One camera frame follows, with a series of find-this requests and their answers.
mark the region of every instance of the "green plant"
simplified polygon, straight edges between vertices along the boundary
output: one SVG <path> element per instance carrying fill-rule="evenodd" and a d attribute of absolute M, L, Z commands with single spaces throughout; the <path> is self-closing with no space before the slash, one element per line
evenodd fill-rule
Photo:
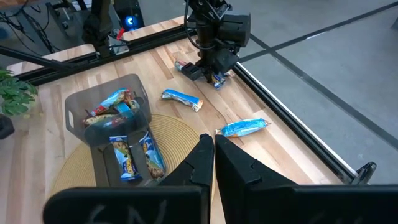
<path fill-rule="evenodd" d="M 29 103 L 35 101 L 36 88 L 30 83 L 12 77 L 8 70 L 0 70 L 0 96 L 3 98 L 0 114 L 19 115 L 28 110 Z"/>

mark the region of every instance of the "black aluminum frame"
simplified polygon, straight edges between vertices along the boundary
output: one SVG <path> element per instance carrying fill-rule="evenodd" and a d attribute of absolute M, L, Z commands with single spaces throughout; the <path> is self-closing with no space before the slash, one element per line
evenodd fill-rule
<path fill-rule="evenodd" d="M 122 58 L 132 56 L 186 38 L 183 25 L 167 29 L 155 34 L 147 35 L 139 39 L 129 41 L 127 46 L 129 51 L 119 55 L 112 55 L 107 58 L 99 58 L 96 53 L 82 55 L 77 58 L 67 60 L 66 63 L 77 64 L 67 70 L 57 71 L 54 68 L 44 67 L 34 71 L 16 75 L 16 78 L 31 82 L 35 86 L 52 82 L 69 75 L 84 72 Z M 339 159 L 337 159 L 320 141 L 313 136 L 306 127 L 300 124 L 289 111 L 287 111 L 272 95 L 270 95 L 246 69 L 237 63 L 234 72 L 240 77 L 271 110 L 328 166 L 329 169 L 344 183 L 353 184 L 358 182 L 358 173 L 352 173 Z"/>

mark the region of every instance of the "woven placemat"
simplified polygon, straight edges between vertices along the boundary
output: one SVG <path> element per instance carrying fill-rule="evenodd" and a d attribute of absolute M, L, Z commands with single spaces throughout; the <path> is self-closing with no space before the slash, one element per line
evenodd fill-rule
<path fill-rule="evenodd" d="M 150 128 L 171 173 L 199 141 L 199 134 L 181 119 L 153 114 Z M 95 187 L 90 148 L 81 143 L 66 159 L 50 195 L 71 187 Z"/>

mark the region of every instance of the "gray floor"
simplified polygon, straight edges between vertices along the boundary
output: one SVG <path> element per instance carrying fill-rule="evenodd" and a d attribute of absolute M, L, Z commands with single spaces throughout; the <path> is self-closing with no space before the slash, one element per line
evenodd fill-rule
<path fill-rule="evenodd" d="M 275 46 L 365 12 L 388 5 L 392 0 L 248 0 L 229 1 L 234 11 L 252 14 L 252 34 Z M 144 22 L 151 25 L 183 14 L 183 0 L 139 0 Z M 46 13 L 30 14 L 41 24 Z M 363 116 L 398 138 L 398 84 L 396 58 L 398 31 L 390 26 L 398 17 L 398 7 L 354 22 L 278 51 L 311 78 L 328 88 Z M 53 21 L 48 28 L 50 40 L 61 49 L 82 43 L 79 31 L 70 22 L 70 38 L 63 37 Z M 24 39 L 29 47 L 35 45 Z M 15 37 L 1 45 L 29 52 Z M 263 50 L 250 40 L 242 49 L 244 57 Z M 0 65 L 17 62 L 0 55 Z M 378 167 L 372 184 L 398 183 L 398 150 L 336 103 L 304 82 L 271 55 L 244 63 L 270 91 L 314 130 L 352 168 L 369 161 Z"/>

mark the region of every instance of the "blue light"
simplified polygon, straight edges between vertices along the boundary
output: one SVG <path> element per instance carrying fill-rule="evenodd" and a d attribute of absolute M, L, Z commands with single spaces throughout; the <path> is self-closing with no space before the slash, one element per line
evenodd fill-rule
<path fill-rule="evenodd" d="M 132 27 L 132 26 L 137 26 L 137 18 L 134 16 L 127 16 L 126 18 L 124 18 L 124 23 L 126 24 L 126 26 L 128 27 Z"/>

